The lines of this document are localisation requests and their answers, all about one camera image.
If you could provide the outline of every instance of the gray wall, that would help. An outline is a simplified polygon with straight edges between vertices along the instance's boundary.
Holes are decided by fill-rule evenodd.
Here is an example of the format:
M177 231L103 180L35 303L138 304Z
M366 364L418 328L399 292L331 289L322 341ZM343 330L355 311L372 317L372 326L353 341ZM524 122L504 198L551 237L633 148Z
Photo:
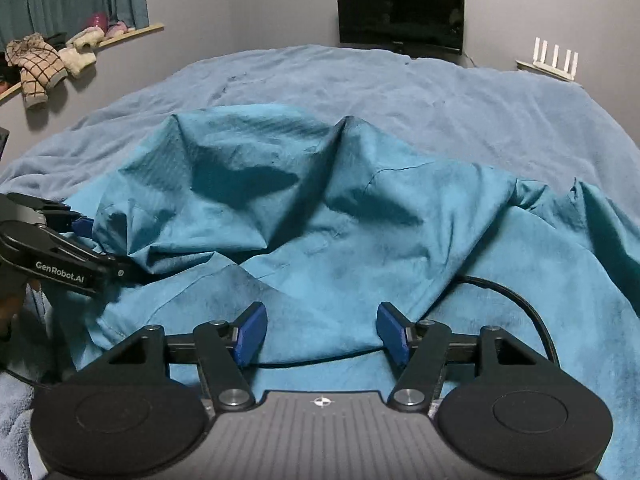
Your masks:
M150 22L164 23L164 31L98 52L95 71L56 87L46 108L27 112L20 96L0 104L0 126L11 132L0 169L92 110L189 63L234 50L228 0L147 0L147 5Z
M230 0L236 49L335 45L336 0ZM541 36L580 53L577 80L640 144L640 0L466 0L465 49L513 70Z

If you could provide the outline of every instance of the white router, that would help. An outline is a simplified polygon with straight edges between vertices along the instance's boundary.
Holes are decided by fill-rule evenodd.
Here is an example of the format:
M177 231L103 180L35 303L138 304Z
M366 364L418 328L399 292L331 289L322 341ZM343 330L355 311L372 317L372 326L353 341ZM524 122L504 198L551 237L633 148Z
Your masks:
M516 60L519 68L525 67L534 69L537 72L542 72L547 75L557 77L558 79L563 79L565 81L574 81L575 80L575 72L578 69L578 53L574 52L574 58L572 60L572 52L570 50L566 51L566 56L564 56L564 70L560 70L558 68L558 50L559 47L556 45L554 47L554 56L551 64L546 63L546 48L547 42L546 40L542 41L542 52L540 52L540 38L536 38L536 44L533 47L533 63L526 63L524 61Z

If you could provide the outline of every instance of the black monitor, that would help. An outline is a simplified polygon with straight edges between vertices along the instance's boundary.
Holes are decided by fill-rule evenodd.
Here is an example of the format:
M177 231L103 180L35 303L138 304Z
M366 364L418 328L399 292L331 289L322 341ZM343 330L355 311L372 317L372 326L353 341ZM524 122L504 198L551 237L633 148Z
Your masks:
M465 0L338 0L340 42L462 53Z

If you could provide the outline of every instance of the round black pad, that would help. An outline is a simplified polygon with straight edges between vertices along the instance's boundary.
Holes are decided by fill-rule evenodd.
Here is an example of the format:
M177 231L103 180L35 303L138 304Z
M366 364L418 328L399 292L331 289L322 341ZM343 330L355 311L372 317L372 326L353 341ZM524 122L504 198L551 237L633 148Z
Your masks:
M594 471L613 428L604 403L579 383L514 392L478 380L444 397L437 424L470 462L527 478Z
M133 476L171 462L200 437L208 418L198 397L158 386L63 384L36 396L31 433L49 468L85 476Z
M496 400L494 416L503 426L520 433L546 433L566 422L564 404L537 392L512 392Z

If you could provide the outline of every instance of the wooden shelf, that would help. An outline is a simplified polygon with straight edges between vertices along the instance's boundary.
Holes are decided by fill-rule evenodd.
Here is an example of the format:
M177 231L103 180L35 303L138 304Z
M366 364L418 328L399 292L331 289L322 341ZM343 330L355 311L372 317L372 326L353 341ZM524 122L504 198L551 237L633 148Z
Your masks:
M136 36L142 36L143 34L148 34L155 30L163 30L163 29L164 29L164 24L162 23L154 23L153 25L149 25L148 27L145 27L145 28L137 28L136 30L132 30L131 32L125 32L124 34L121 34L116 38L109 38L108 40L104 40L103 42L99 43L98 46L95 47L95 50L99 50L106 46L110 46L114 43L120 43L121 41L127 41L127 40L130 40L131 38L135 38Z
M100 50L107 46L111 46L112 44L120 43L121 41L127 41L127 40L130 40L131 38L135 38L136 36L142 36L143 34L148 34L155 30L163 30L163 29L164 29L164 24L154 23L153 25L149 25L148 27L138 28L137 30L132 30L131 32L125 32L124 34L121 34L116 38L109 38L108 40L104 40L103 42L98 44L94 48L94 50ZM9 97L17 94L19 91L20 91L20 83L13 85L11 88L9 88L8 90L0 94L0 103L2 103L2 101L4 101L5 99L8 99Z
M7 99L8 97L11 97L12 95L14 95L16 92L19 92L19 91L20 91L20 83L16 83L11 88L9 88L8 90L5 90L4 92L2 92L0 94L0 103L2 101L4 101L5 99Z

